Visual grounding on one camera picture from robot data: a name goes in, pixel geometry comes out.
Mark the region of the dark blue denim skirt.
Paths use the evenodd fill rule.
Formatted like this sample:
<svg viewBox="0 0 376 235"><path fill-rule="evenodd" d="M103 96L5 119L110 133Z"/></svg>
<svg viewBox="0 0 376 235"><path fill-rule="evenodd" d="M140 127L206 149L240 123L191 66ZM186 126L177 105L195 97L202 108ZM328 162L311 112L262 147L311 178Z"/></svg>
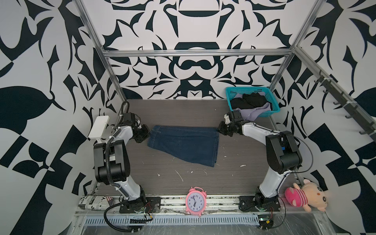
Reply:
<svg viewBox="0 0 376 235"><path fill-rule="evenodd" d="M214 167L219 133L213 127L156 125L150 132L147 145L189 163Z"/></svg>

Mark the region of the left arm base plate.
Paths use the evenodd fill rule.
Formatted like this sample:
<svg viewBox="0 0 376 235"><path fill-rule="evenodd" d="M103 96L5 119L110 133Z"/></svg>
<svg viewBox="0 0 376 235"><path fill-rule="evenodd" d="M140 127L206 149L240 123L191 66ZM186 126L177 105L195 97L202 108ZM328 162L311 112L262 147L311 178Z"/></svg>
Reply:
<svg viewBox="0 0 376 235"><path fill-rule="evenodd" d="M161 209L161 197L146 197L146 202L143 204L143 207L140 207L137 210L134 210L134 205L133 206L130 203L126 203L124 205L120 206L119 213L121 214L130 214L130 213L155 213L159 212Z"/></svg>

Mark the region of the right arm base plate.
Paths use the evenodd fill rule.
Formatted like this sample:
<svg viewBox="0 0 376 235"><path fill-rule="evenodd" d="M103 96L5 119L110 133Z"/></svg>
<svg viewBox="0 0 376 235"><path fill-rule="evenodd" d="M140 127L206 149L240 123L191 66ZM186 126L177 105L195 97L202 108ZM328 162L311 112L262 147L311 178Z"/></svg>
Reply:
<svg viewBox="0 0 376 235"><path fill-rule="evenodd" d="M277 211L279 212L281 205L278 197L266 198L262 194L254 196L240 196L239 209L242 212L266 212Z"/></svg>

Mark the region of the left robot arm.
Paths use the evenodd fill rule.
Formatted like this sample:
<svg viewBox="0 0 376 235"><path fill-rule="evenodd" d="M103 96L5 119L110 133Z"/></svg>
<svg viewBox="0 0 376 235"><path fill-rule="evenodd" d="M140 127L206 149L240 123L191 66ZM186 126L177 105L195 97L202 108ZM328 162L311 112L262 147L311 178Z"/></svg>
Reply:
<svg viewBox="0 0 376 235"><path fill-rule="evenodd" d="M149 136L148 126L141 124L136 114L125 113L120 115L119 124L109 139L94 145L96 180L114 187L124 197L125 205L135 212L146 205L146 196L143 188L130 175L126 145L130 140L142 143Z"/></svg>

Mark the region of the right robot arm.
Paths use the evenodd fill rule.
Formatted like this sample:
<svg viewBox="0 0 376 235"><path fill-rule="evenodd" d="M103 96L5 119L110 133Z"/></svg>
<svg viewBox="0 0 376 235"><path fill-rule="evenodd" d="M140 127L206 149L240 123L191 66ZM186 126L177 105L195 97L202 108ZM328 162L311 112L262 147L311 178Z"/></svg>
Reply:
<svg viewBox="0 0 376 235"><path fill-rule="evenodd" d="M250 137L266 147L268 171L254 196L241 196L239 208L243 212L278 210L279 189L296 168L301 166L302 156L294 136L288 132L279 132L245 121L239 111L224 115L217 129L224 136L237 133Z"/></svg>

